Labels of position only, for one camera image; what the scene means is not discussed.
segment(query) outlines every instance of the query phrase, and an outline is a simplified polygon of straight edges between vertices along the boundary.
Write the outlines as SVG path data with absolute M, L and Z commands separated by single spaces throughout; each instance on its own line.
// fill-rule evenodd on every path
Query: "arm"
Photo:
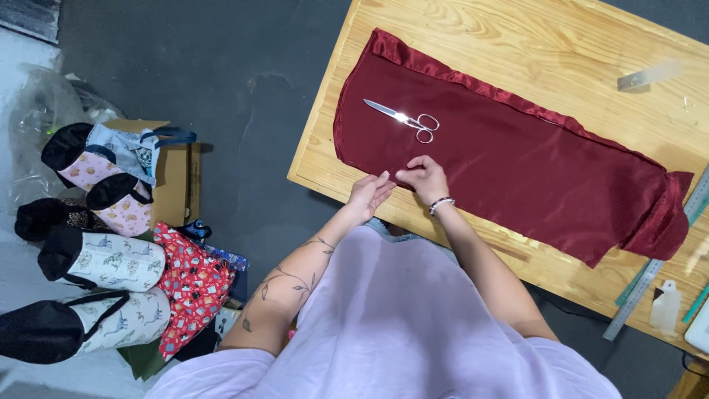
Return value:
M 288 326 L 323 277 L 335 247 L 353 228 L 374 216 L 395 186 L 388 172 L 356 182 L 347 204 L 256 288 L 219 350 L 256 348 L 278 356 Z
M 428 206 L 448 197 L 443 168 L 428 155 L 411 160 L 396 178 L 416 190 Z M 527 289 L 517 275 L 485 244 L 458 210 L 449 202 L 436 207 L 435 216 L 445 229 L 455 257 L 475 284 L 490 313 L 514 328 L 522 337 L 543 337 L 559 341 L 545 322 Z

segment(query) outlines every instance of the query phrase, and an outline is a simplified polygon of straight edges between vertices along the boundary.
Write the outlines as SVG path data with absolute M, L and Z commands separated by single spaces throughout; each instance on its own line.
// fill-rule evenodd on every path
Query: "denim shorts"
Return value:
M 441 246 L 425 237 L 419 236 L 418 234 L 414 233 L 408 233 L 404 234 L 403 236 L 392 236 L 391 233 L 389 233 L 389 230 L 386 229 L 384 226 L 384 223 L 381 222 L 381 220 L 377 219 L 376 217 L 371 218 L 367 223 L 364 224 L 365 226 L 374 229 L 379 235 L 389 241 L 390 243 L 398 243 L 398 242 L 404 242 L 404 241 L 410 241 L 410 240 L 426 240 L 433 245 L 436 246 L 436 248 L 440 249 L 441 252 L 443 252 L 448 259 L 450 259 L 453 263 L 456 265 L 460 266 L 458 264 L 458 260 L 455 258 L 455 254 L 453 254 L 453 251 L 449 250 L 448 248 Z

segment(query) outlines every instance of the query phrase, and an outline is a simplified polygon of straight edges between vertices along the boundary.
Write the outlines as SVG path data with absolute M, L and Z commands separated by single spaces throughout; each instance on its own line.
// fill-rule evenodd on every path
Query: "concrete floor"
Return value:
M 709 43 L 709 5 L 701 0 L 608 3 Z M 130 118 L 170 120 L 213 144 L 203 157 L 209 242 L 248 257 L 252 290 L 340 206 L 289 182 L 286 172 L 349 5 L 63 0 L 65 72 L 92 83 Z M 610 343 L 601 338 L 606 322 L 567 315 L 532 294 L 559 338 L 625 397 L 664 398 L 679 379 L 674 347 L 627 327 Z

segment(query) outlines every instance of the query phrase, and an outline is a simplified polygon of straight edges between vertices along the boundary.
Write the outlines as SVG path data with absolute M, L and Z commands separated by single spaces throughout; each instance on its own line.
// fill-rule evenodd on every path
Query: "satin fabric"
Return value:
M 434 116 L 429 144 L 366 105 Z M 613 246 L 670 259 L 688 221 L 692 173 L 601 138 L 570 116 L 533 104 L 409 48 L 375 29 L 345 81 L 333 126 L 337 157 L 379 175 L 430 155 L 456 206 L 594 267 Z

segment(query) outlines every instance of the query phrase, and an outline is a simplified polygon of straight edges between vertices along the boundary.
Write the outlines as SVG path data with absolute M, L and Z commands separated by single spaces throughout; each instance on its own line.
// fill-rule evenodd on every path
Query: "scissors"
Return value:
M 418 116 L 417 119 L 412 119 L 412 118 L 409 118 L 408 116 L 402 114 L 401 112 L 396 112 L 396 111 L 394 111 L 394 110 L 391 109 L 391 108 L 386 108 L 385 106 L 383 106 L 383 105 L 381 105 L 381 104 L 377 104 L 376 102 L 373 102 L 373 101 L 369 101 L 368 99 L 365 99 L 364 102 L 367 103 L 367 105 L 369 105 L 370 107 L 376 109 L 377 111 L 380 111 L 380 112 L 382 112 L 382 113 L 384 113 L 384 114 L 387 114 L 387 115 L 391 116 L 392 118 L 396 119 L 397 121 L 400 121 L 401 123 L 403 123 L 403 124 L 405 124 L 405 125 L 407 125 L 407 126 L 411 126 L 411 127 L 413 127 L 414 129 L 418 129 L 418 131 L 416 132 L 416 140 L 418 140 L 419 143 L 428 144 L 428 143 L 430 143 L 431 141 L 433 141 L 433 131 L 436 130 L 436 129 L 438 129 L 438 126 L 440 126 L 440 124 L 438 123 L 438 121 L 436 120 L 436 118 L 434 118 L 434 117 L 431 116 L 431 115 L 421 114 L 421 115 Z M 435 127 L 435 128 L 430 128 L 430 127 L 424 125 L 423 123 L 421 123 L 421 118 L 423 118 L 424 116 L 425 116 L 426 118 L 429 118 L 429 119 L 431 119 L 432 121 L 434 121 L 434 122 L 436 123 L 436 127 Z M 421 138 L 418 137 L 418 135 L 419 135 L 422 131 L 428 133 L 428 140 L 427 140 L 427 141 L 421 140 Z

